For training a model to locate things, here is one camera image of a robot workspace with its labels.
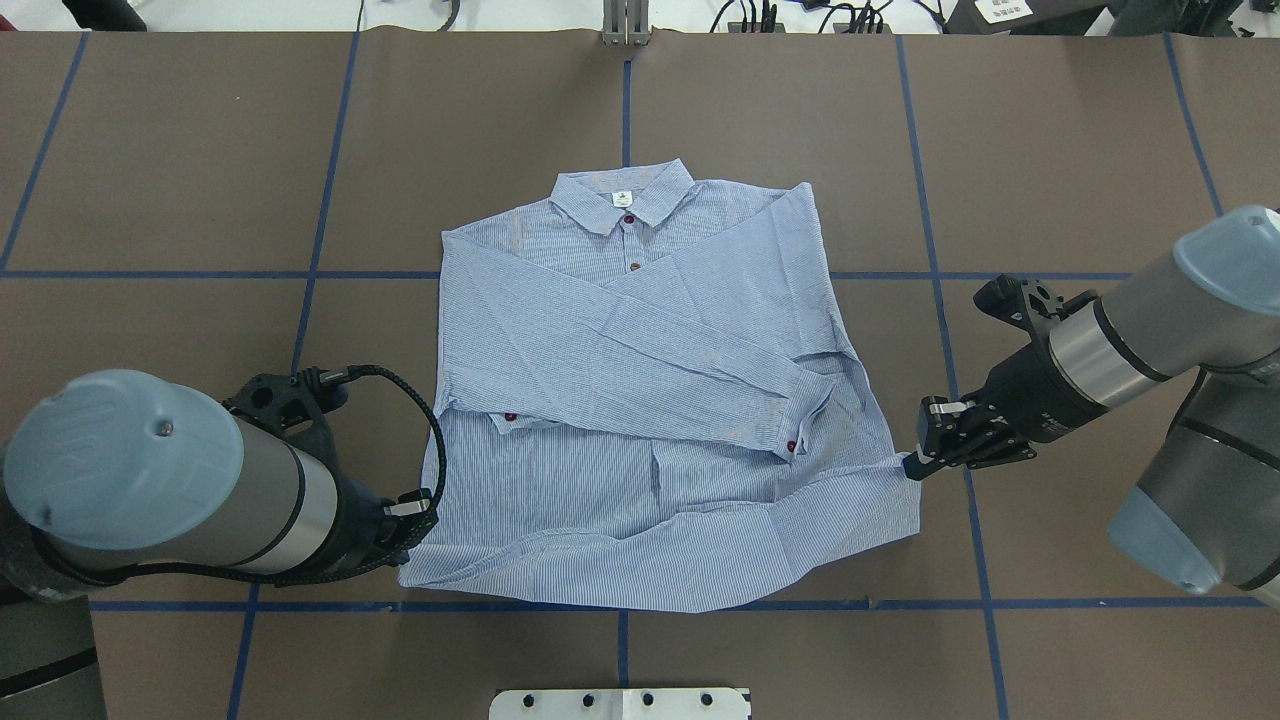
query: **white bracket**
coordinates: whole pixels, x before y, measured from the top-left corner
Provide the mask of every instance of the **white bracket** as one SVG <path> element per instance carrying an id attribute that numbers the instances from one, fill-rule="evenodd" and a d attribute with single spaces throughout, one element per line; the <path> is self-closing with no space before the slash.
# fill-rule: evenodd
<path id="1" fill-rule="evenodd" d="M 605 45 L 649 45 L 649 0 L 604 0 Z"/>
<path id="2" fill-rule="evenodd" d="M 506 691 L 489 720 L 750 720 L 744 688 Z"/>

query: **grid line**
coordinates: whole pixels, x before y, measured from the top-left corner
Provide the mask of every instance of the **grid line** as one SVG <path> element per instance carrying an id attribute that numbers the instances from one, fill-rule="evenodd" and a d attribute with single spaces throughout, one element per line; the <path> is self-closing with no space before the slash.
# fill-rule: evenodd
<path id="1" fill-rule="evenodd" d="M 1208 172 L 1208 160 L 1204 159 L 1204 150 L 1199 143 L 1199 133 L 1196 132 L 1196 120 L 1192 119 L 1192 109 L 1187 104 L 1187 91 L 1183 88 L 1183 73 L 1178 69 L 1178 54 L 1174 53 L 1174 36 L 1167 32 L 1165 33 L 1165 56 L 1169 58 L 1169 74 L 1174 79 L 1174 91 L 1178 92 L 1178 106 L 1183 111 L 1183 123 L 1187 124 L 1187 137 L 1192 142 L 1196 164 L 1199 165 L 1201 177 L 1204 178 L 1204 190 L 1208 192 L 1208 201 L 1213 205 L 1213 214 L 1221 217 L 1222 204 L 1217 199 L 1217 186 L 1213 184 L 1213 176 Z"/>
<path id="2" fill-rule="evenodd" d="M 342 132 L 347 119 L 347 102 L 351 100 L 351 85 L 356 70 L 356 55 L 360 51 L 360 28 L 351 33 L 351 47 L 347 51 L 347 72 L 342 81 L 342 95 L 338 100 L 338 118 L 334 123 L 333 145 L 329 149 L 329 167 L 325 170 L 324 195 L 320 199 L 320 213 L 316 218 L 315 242 L 311 247 L 311 265 L 307 269 L 307 287 L 302 293 L 302 310 L 298 314 L 298 332 L 293 341 L 293 357 L 289 374 L 298 372 L 302 360 L 302 346 L 306 342 L 307 325 L 311 320 L 311 300 L 315 297 L 316 279 L 320 269 L 320 254 L 324 252 L 324 234 L 329 220 L 329 201 L 333 199 L 333 183 L 338 174 L 338 155 L 342 151 Z M 230 700 L 227 703 L 227 720 L 237 720 L 241 694 L 244 689 L 244 673 L 248 667 L 248 651 L 253 642 L 253 621 L 257 615 L 259 591 L 261 585 L 250 585 L 244 606 L 244 625 L 241 633 L 239 653 L 236 659 L 236 674 L 232 682 Z"/>
<path id="3" fill-rule="evenodd" d="M 1000 274 L 1043 281 L 1097 281 L 1128 279 L 1132 273 L 1060 273 L 1036 270 L 965 270 L 965 272 L 913 272 L 913 270 L 852 270 L 832 272 L 833 281 L 989 281 Z M 439 270 L 3 270 L 0 278 L 13 279 L 311 279 L 317 281 L 421 281 L 440 279 Z"/>
<path id="4" fill-rule="evenodd" d="M 22 219 L 27 215 L 27 204 L 31 202 L 32 193 L 36 192 L 40 168 L 45 164 L 45 155 L 49 154 L 49 146 L 54 141 L 54 131 L 58 129 L 58 120 L 63 117 L 63 108 L 67 106 L 67 96 L 72 92 L 72 83 L 76 82 L 76 72 L 79 70 L 79 63 L 84 58 L 84 47 L 87 45 L 88 33 L 82 32 L 79 41 L 76 44 L 76 54 L 72 55 L 72 64 L 67 68 L 63 90 L 58 94 L 58 102 L 54 104 L 54 111 L 50 114 L 49 124 L 45 127 L 45 137 L 41 138 L 40 150 L 36 151 L 36 160 L 31 164 L 27 186 L 23 187 L 22 197 L 18 200 L 18 209 L 13 214 L 13 224 L 9 225 L 9 236 L 5 238 L 4 250 L 0 251 L 0 272 L 4 272 L 9 265 L 9 256 L 13 255 L 13 247 L 18 243 L 18 231 L 22 229 Z"/>
<path id="5" fill-rule="evenodd" d="M 929 213 L 929 196 L 924 184 L 924 161 L 920 156 L 920 140 L 915 124 L 915 109 L 911 104 L 911 82 L 906 67 L 906 46 L 902 36 L 895 36 L 897 46 L 897 69 L 902 83 L 902 105 L 906 110 L 906 132 L 911 141 L 911 164 L 915 169 L 915 187 L 920 202 L 920 222 L 924 231 L 924 245 L 929 258 L 929 273 L 933 284 L 933 302 L 938 316 L 938 334 L 942 342 L 942 360 L 947 370 L 947 386 L 951 397 L 960 397 L 956 380 L 955 356 L 951 348 L 951 331 L 947 327 L 946 307 L 942 296 L 942 274 L 938 266 L 938 252 L 933 238 L 933 217 Z M 964 471 L 965 495 L 969 505 L 969 532 L 973 538 L 973 555 L 977 564 L 978 589 L 982 596 L 982 616 L 987 630 L 987 655 L 991 659 L 991 676 L 996 693 L 996 711 L 1000 720 L 1009 720 L 1009 702 L 1005 696 L 1005 671 L 1000 661 L 1000 638 L 996 633 L 996 612 L 991 606 L 991 584 L 987 578 L 987 556 L 982 542 L 982 520 L 978 515 L 978 496 L 973 487 L 973 475 Z"/>
<path id="6" fill-rule="evenodd" d="M 247 602 L 221 601 L 166 601 L 166 600 L 95 600 L 90 607 L 95 612 L 243 612 Z M 1183 596 L 1183 597 L 1062 597 L 1062 598 L 977 598 L 952 600 L 759 600 L 727 607 L 717 612 L 938 612 L 982 611 L 987 606 L 1001 611 L 1019 610 L 1206 610 L 1244 609 L 1268 610 L 1262 602 L 1247 596 Z M 361 614 L 361 612 L 618 612 L 613 607 L 581 605 L 552 605 L 522 601 L 259 601 L 256 614 Z M 622 641 L 627 620 L 620 623 Z"/>
<path id="7" fill-rule="evenodd" d="M 622 63 L 622 167 L 631 167 L 631 59 Z M 631 685 L 631 615 L 618 610 L 618 687 Z"/>

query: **clothing label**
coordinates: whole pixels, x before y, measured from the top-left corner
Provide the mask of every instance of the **clothing label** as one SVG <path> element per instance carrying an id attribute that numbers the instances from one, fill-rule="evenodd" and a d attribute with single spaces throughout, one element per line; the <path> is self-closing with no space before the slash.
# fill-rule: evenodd
<path id="1" fill-rule="evenodd" d="M 983 19 L 991 24 L 1002 23 L 1032 14 L 1027 0 L 974 0 Z"/>

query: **black cable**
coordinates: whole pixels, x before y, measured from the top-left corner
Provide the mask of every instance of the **black cable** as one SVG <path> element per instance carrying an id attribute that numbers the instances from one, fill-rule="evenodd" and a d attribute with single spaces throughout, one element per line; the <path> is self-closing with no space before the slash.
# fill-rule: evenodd
<path id="1" fill-rule="evenodd" d="M 849 24 L 854 24 L 858 8 L 854 8 L 850 3 L 840 3 L 838 5 L 832 5 L 831 9 L 827 10 L 827 17 L 822 18 L 822 24 L 818 26 L 818 35 L 822 35 L 822 32 L 827 29 L 827 22 L 831 19 L 831 15 L 836 14 L 836 10 L 849 10 Z"/>
<path id="2" fill-rule="evenodd" d="M 435 413 L 431 411 L 431 406 L 428 405 L 422 396 L 413 389 L 403 378 L 396 373 L 383 368 L 381 365 L 348 365 L 347 374 L 351 380 L 360 378 L 379 375 L 385 378 L 401 388 L 417 405 L 422 415 L 426 416 L 428 424 L 431 425 L 431 437 L 435 438 L 435 454 L 436 461 L 439 464 L 439 474 L 435 478 L 435 491 L 415 491 L 404 493 L 401 496 L 401 501 L 408 501 L 406 498 L 426 496 L 429 498 L 428 507 L 422 514 L 411 521 L 408 529 L 402 533 L 401 538 L 392 543 L 390 546 L 379 546 L 379 552 L 372 553 L 369 560 L 364 564 L 351 568 L 348 570 L 338 570 L 334 573 L 302 573 L 294 574 L 289 570 L 284 573 L 276 573 L 273 575 L 260 575 L 253 573 L 243 573 L 241 570 L 232 570 L 228 568 L 215 568 L 212 565 L 198 565 L 195 562 L 148 562 L 146 565 L 129 565 L 125 568 L 116 568 L 114 570 L 84 570 L 82 568 L 76 568 L 68 562 L 49 543 L 49 538 L 44 533 L 32 528 L 32 541 L 36 550 L 40 552 L 41 559 L 52 569 L 59 573 L 68 575 L 69 578 L 81 582 L 87 585 L 108 587 L 123 583 L 129 578 L 137 578 L 141 575 L 160 575 L 168 573 L 178 573 L 184 575 L 202 575 L 206 578 L 220 578 L 224 580 L 237 580 L 242 583 L 273 583 L 276 587 L 289 587 L 289 585 L 317 585 L 321 583 L 333 583 L 337 580 L 346 580 L 355 578 L 357 575 L 364 575 L 371 570 L 376 570 L 387 565 L 387 560 L 396 557 L 397 555 L 417 547 L 422 538 L 426 537 L 431 528 L 439 521 L 436 514 L 436 507 L 440 505 L 440 498 L 444 496 L 444 474 L 445 474 L 445 457 L 444 457 L 444 433 L 440 430 L 440 423 L 435 419 Z M 401 525 L 397 528 L 397 533 L 403 528 Z"/>
<path id="3" fill-rule="evenodd" d="M 444 24 L 439 27 L 435 32 L 445 32 L 453 23 L 458 19 L 458 10 L 462 9 L 462 0 L 449 0 L 449 19 L 444 20 Z"/>
<path id="4" fill-rule="evenodd" d="M 721 12 L 716 13 L 716 19 L 712 20 L 712 29 L 707 32 L 716 32 L 716 28 L 719 27 L 719 19 L 724 17 L 724 12 L 728 10 L 730 5 L 735 1 L 736 0 L 727 0 L 723 5 L 721 5 Z"/>
<path id="5" fill-rule="evenodd" d="M 1192 383 L 1192 389 L 1187 391 L 1187 397 L 1183 398 L 1183 404 L 1179 405 L 1178 411 L 1174 413 L 1174 419 L 1169 421 L 1169 429 L 1165 430 L 1165 437 L 1169 437 L 1174 432 L 1174 428 L 1178 427 L 1178 423 L 1183 419 L 1187 409 L 1190 407 L 1192 401 L 1196 400 L 1197 395 L 1199 395 L 1199 388 L 1204 387 L 1206 379 L 1208 379 L 1208 370 L 1201 368 L 1201 372 L 1196 375 L 1196 382 Z"/>
<path id="6" fill-rule="evenodd" d="M 911 0 L 911 3 L 915 3 L 916 5 L 924 8 L 924 12 L 928 13 L 931 18 L 933 18 L 933 22 L 938 26 L 938 29 L 942 31 L 942 35 L 947 35 L 947 18 L 946 15 L 942 14 L 942 0 L 938 0 L 937 10 L 925 5 L 924 0 Z"/>
<path id="7" fill-rule="evenodd" d="M 854 20 L 852 23 L 849 23 L 849 27 L 845 28 L 845 32 L 846 33 L 860 33 L 860 32 L 863 32 L 863 27 L 870 19 L 872 19 L 872 4 L 867 3 L 865 5 L 863 5 L 861 12 L 858 13 L 858 19 Z"/>

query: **bolt hole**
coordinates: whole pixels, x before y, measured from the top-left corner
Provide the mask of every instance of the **bolt hole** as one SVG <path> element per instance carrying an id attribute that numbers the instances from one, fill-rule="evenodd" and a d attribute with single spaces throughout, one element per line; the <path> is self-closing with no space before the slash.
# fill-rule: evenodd
<path id="1" fill-rule="evenodd" d="M 275 393 L 271 392 L 271 388 L 269 388 L 269 387 L 260 387 L 260 388 L 255 389 L 248 396 L 248 401 L 253 404 L 253 409 L 255 410 L 261 410 L 261 409 L 266 407 L 268 405 L 270 405 L 271 404 L 271 398 L 274 398 L 274 397 L 275 397 Z"/>
<path id="2" fill-rule="evenodd" d="M 1044 301 L 1041 300 L 1039 297 L 1036 297 L 1033 295 L 1033 296 L 1030 296 L 1030 297 L 1027 299 L 1027 304 L 1030 305 L 1032 310 L 1036 310 L 1036 313 L 1038 315 L 1041 315 L 1042 318 L 1048 315 L 1048 306 L 1044 305 Z"/>

